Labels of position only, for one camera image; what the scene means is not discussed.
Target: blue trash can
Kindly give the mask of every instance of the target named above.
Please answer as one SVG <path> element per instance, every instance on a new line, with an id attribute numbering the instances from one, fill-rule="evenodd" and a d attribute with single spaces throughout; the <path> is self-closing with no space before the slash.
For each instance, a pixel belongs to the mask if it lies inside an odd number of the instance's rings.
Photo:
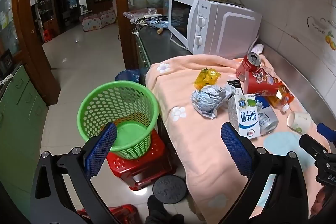
<path id="1" fill-rule="evenodd" d="M 126 80 L 139 83 L 140 82 L 140 70 L 127 69 L 123 70 L 114 78 L 115 81 Z"/>

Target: green plastic basket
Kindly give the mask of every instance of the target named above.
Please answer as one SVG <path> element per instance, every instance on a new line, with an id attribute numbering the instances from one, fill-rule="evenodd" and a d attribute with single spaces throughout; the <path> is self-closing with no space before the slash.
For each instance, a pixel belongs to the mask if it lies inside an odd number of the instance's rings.
<path id="1" fill-rule="evenodd" d="M 158 115 L 158 103 L 146 87 L 131 81 L 114 81 L 86 96 L 78 110 L 77 126 L 87 141 L 99 135 L 107 122 L 114 122 L 118 134 L 110 151 L 132 160 L 147 152 Z"/>

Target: black round stool top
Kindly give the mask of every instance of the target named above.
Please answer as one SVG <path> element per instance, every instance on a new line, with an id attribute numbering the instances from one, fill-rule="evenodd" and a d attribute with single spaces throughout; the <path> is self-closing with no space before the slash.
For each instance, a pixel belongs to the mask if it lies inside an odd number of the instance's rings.
<path id="1" fill-rule="evenodd" d="M 164 204 L 175 204 L 186 196 L 187 185 L 176 175 L 166 175 L 158 178 L 154 183 L 153 194 Z"/>

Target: white microwave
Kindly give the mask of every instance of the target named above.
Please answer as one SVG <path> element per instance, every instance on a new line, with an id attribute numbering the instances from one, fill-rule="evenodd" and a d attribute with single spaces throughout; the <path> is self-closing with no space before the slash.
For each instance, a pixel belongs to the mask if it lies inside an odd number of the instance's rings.
<path id="1" fill-rule="evenodd" d="M 192 54 L 241 58 L 258 35 L 262 16 L 211 0 L 169 0 L 169 30 Z"/>
<path id="2" fill-rule="evenodd" d="M 199 1 L 169 0 L 168 29 L 191 52 L 195 41 Z"/>

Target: white paper cup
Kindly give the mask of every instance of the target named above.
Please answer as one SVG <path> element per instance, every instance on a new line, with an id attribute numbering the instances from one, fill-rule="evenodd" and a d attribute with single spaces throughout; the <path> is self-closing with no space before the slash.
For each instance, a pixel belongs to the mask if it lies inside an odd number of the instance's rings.
<path id="1" fill-rule="evenodd" d="M 308 133 L 310 124 L 311 117 L 309 113 L 291 112 L 287 117 L 287 126 L 301 134 Z"/>

